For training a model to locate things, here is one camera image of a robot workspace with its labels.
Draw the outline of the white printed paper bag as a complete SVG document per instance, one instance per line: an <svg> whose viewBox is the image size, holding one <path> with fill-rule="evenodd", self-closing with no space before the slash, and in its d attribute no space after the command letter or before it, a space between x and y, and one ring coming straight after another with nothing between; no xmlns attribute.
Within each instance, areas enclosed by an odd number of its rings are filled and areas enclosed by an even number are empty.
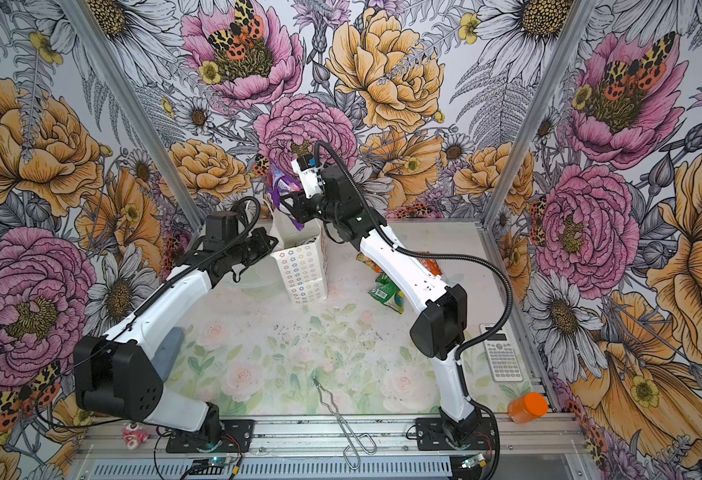
<svg viewBox="0 0 702 480"><path fill-rule="evenodd" d="M271 253L290 300L295 305L325 300L328 295L327 241L318 220L298 229L291 218L273 213L270 235L278 240Z"/></svg>

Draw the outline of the purple pink cherry candy bag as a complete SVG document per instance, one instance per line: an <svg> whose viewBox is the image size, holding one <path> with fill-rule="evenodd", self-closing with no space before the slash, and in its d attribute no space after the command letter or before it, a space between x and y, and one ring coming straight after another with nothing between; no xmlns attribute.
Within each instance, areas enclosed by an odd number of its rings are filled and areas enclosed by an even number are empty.
<svg viewBox="0 0 702 480"><path fill-rule="evenodd" d="M267 174L267 193L271 198L271 203L277 211L285 214L298 231L302 231L305 225L299 223L294 215L287 209L287 196L293 192L302 190L302 185L293 176L283 172L275 164L270 163Z"/></svg>

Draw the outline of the small green snack packet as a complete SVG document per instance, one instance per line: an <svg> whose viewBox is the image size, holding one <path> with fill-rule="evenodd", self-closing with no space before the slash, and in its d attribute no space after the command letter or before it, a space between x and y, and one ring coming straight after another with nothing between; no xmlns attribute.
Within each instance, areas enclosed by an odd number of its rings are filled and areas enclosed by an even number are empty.
<svg viewBox="0 0 702 480"><path fill-rule="evenodd" d="M405 295L386 273L377 276L375 286L368 291L368 295L398 314L405 311Z"/></svg>

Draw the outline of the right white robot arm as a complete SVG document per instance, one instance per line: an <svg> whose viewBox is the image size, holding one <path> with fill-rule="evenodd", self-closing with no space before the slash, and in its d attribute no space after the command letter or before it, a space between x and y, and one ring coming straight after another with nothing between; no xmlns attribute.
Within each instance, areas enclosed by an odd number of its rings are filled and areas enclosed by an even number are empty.
<svg viewBox="0 0 702 480"><path fill-rule="evenodd" d="M401 242L386 220L370 207L353 177L339 164L321 167L294 160L300 188L285 196L286 208L299 223L320 220L341 239L379 266L410 302L417 318L410 337L431 360L440 394L443 430L450 443L463 447L480 425L478 404L468 393L457 350L465 341L467 293L432 274L419 259L399 251Z"/></svg>

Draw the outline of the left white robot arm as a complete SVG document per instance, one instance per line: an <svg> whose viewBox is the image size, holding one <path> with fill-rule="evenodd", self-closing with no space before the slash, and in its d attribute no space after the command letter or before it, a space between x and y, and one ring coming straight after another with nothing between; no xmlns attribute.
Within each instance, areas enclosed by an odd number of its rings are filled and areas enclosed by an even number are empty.
<svg viewBox="0 0 702 480"><path fill-rule="evenodd" d="M224 436L216 405L165 386L153 360L186 312L235 266L268 257L277 238L263 227L221 242L201 239L197 250L120 323L86 335L74 349L77 405L91 412L188 433L205 447Z"/></svg>

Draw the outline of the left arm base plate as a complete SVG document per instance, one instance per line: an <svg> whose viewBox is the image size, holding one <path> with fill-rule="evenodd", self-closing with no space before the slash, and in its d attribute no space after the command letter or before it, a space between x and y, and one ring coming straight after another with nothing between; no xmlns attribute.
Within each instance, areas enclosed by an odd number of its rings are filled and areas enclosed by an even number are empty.
<svg viewBox="0 0 702 480"><path fill-rule="evenodd" d="M173 430L165 447L171 454L247 453L253 439L255 421L221 420L212 432Z"/></svg>

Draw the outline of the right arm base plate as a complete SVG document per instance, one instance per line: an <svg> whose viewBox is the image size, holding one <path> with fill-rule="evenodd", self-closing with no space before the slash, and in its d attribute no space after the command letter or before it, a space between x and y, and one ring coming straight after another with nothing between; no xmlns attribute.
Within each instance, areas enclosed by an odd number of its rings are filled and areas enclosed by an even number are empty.
<svg viewBox="0 0 702 480"><path fill-rule="evenodd" d="M444 418L415 420L414 436L420 451L496 451L499 437L490 418L454 422Z"/></svg>

